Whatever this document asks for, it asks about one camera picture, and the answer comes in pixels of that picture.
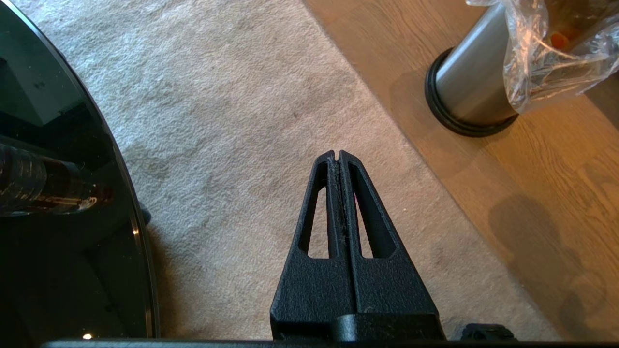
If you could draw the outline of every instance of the orange object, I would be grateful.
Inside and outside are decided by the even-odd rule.
[[[558,50],[563,50],[568,46],[569,39],[562,33],[555,32],[550,36],[550,44]]]

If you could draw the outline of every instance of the clear plastic bag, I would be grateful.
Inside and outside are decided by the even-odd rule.
[[[579,95],[619,69],[619,0],[467,0],[505,7],[505,92],[518,113]]]

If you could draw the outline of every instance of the gray carpet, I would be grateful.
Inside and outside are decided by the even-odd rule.
[[[165,337],[270,338],[311,165],[345,149],[449,337],[489,322],[557,338],[300,1],[16,3],[89,88],[154,215]]]

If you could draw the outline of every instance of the clamp jaw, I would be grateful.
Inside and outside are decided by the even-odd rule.
[[[308,256],[326,187],[328,259]],[[358,204],[373,258],[361,255]],[[438,310],[361,161],[318,157],[271,306],[276,340],[445,340]]]

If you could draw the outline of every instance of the black rubber base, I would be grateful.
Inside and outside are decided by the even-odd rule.
[[[142,211],[142,218],[144,219],[144,225],[148,225],[150,223],[150,220],[152,219],[152,215],[150,215],[150,212],[148,209],[146,209],[146,206],[142,204],[142,202],[140,203],[140,210]]]
[[[436,73],[438,72],[438,69],[441,67],[443,61],[447,58],[451,50],[452,48],[441,53],[441,55],[439,55],[437,59],[432,63],[432,65],[428,69],[428,74],[426,75],[426,102],[428,103],[428,106],[430,107],[430,110],[432,111],[436,119],[439,120],[443,124],[443,126],[447,127],[450,131],[469,137],[491,136],[492,134],[496,134],[509,127],[510,124],[514,123],[518,115],[514,115],[505,120],[505,122],[495,124],[493,126],[476,126],[474,124],[459,121],[456,117],[450,114],[450,112],[443,105],[441,99],[438,96],[438,92],[436,90]]]

